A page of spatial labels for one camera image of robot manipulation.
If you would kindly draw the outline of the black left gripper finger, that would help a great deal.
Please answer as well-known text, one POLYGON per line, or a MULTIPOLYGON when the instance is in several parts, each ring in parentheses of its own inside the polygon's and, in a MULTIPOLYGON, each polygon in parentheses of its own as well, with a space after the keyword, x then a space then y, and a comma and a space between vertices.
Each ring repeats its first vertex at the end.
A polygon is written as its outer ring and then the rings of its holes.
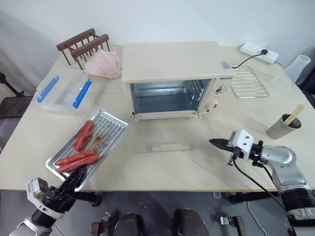
POLYGON ((72 172, 64 182, 64 191, 73 191, 81 182, 81 170, 77 169, 72 172))
POLYGON ((80 168, 78 168, 78 174, 79 174, 79 180, 76 184, 76 188, 80 188, 82 182, 85 180, 86 178, 86 174, 87 174, 87 166, 82 166, 80 168))

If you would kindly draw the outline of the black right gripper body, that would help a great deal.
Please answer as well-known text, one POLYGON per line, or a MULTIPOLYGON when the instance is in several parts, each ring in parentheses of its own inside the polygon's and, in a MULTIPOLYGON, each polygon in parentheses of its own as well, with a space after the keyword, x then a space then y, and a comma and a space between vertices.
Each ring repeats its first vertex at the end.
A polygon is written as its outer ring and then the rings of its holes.
POLYGON ((244 158, 244 153, 239 147, 232 147, 228 145, 229 151, 231 152, 230 159, 228 161, 228 164, 233 164, 233 161, 236 160, 237 158, 244 158))

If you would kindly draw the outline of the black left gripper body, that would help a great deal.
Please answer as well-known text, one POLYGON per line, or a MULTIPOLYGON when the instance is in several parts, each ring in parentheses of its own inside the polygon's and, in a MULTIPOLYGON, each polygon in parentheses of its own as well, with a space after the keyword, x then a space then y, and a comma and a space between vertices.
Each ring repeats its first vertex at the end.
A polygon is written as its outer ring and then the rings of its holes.
POLYGON ((69 183, 63 183, 59 188, 50 186, 43 198, 44 205, 58 213, 69 211, 76 202, 72 196, 74 188, 69 183))

